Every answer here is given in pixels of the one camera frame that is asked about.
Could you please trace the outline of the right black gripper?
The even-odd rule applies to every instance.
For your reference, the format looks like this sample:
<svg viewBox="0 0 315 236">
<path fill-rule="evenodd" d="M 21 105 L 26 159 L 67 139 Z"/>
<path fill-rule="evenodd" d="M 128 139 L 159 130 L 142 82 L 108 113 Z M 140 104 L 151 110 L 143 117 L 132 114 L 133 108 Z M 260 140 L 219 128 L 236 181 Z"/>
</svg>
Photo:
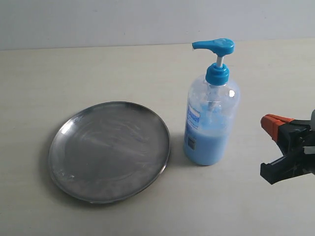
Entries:
<svg viewBox="0 0 315 236">
<path fill-rule="evenodd" d="M 283 157 L 260 165 L 260 176 L 270 184 L 315 174 L 315 111 L 310 120 L 299 120 L 266 114 L 261 127 L 277 144 Z M 291 151 L 301 143 L 302 149 Z"/>
</svg>

